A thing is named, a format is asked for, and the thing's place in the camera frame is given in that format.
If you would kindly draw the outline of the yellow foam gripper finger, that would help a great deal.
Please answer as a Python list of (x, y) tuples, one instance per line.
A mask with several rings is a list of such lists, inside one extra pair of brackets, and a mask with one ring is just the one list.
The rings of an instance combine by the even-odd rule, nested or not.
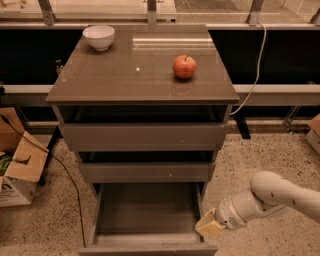
[(215, 208), (212, 208), (211, 210), (209, 210), (204, 216), (203, 218), (205, 220), (214, 220), (215, 219), (215, 212), (216, 212), (216, 209)]
[(195, 225), (195, 230), (203, 237), (219, 237), (225, 228), (214, 217), (205, 216)]

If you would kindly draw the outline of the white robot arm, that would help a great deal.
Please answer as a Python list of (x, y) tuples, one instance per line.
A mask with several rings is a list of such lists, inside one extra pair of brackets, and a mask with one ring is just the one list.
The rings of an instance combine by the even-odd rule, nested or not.
[(250, 179), (250, 187), (224, 198), (195, 225), (203, 237), (218, 237), (223, 230), (237, 230), (251, 220), (286, 214), (294, 209), (320, 223), (320, 192), (300, 187), (270, 171)]

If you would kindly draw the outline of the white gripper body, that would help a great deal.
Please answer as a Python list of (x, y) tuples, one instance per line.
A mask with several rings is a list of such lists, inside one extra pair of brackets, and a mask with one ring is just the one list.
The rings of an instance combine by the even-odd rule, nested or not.
[(216, 211), (216, 219), (230, 231), (246, 226), (246, 222), (237, 213), (231, 197), (225, 198), (219, 203)]

